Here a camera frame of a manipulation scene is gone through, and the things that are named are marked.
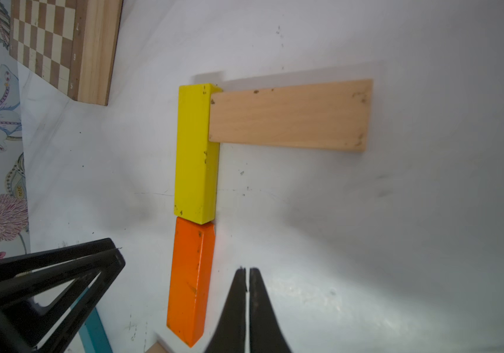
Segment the yellow block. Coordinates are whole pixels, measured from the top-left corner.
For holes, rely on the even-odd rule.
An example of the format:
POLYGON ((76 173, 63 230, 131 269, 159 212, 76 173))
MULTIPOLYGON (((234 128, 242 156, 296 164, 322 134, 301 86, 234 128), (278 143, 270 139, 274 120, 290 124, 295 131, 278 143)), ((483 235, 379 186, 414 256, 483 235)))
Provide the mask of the yellow block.
POLYGON ((185 85, 178 91, 174 214, 196 224, 215 219, 219 143, 209 140, 212 84, 185 85))

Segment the orange block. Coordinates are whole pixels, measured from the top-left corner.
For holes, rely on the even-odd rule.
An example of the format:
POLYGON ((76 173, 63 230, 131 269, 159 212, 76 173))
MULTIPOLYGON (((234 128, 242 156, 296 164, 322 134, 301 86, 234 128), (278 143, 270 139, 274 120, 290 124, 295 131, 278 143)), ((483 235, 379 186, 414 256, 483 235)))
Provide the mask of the orange block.
POLYGON ((215 226, 176 219, 166 325, 188 347, 202 337, 215 249, 215 226))

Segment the natural wood block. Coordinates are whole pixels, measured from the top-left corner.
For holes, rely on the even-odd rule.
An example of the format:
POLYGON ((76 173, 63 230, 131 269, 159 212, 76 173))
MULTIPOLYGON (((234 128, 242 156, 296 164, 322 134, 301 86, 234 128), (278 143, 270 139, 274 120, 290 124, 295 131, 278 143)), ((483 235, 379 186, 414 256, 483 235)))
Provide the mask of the natural wood block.
POLYGON ((371 79, 213 94, 209 139, 365 151, 372 95, 371 79))
POLYGON ((150 348, 146 350, 146 353, 170 353, 168 347, 161 341, 157 341, 150 348))

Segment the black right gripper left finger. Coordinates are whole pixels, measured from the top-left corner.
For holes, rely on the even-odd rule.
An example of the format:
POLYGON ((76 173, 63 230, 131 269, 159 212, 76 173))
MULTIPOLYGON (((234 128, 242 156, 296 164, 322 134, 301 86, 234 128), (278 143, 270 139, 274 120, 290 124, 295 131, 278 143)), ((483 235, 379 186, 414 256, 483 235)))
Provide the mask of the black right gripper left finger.
POLYGON ((246 345, 246 270, 237 269, 205 353, 244 353, 246 345))

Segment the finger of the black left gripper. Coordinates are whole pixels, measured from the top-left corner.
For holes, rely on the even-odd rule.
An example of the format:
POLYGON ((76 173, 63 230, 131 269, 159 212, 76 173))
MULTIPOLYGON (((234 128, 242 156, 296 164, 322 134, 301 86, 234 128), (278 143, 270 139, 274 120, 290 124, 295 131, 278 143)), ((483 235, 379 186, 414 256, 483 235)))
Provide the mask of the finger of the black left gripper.
POLYGON ((0 304, 0 352, 64 352, 118 274, 73 279, 27 299, 0 304))
POLYGON ((0 260, 0 304, 27 299, 87 275, 118 274, 118 248, 109 238, 0 260))

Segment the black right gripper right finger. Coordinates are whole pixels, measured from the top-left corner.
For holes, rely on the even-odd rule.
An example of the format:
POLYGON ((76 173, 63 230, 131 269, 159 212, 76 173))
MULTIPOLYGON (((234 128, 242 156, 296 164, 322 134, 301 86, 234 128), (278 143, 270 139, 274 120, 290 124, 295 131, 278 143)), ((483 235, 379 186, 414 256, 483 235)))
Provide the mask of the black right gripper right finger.
POLYGON ((252 353, 291 353, 258 268, 250 269, 249 329, 252 353))

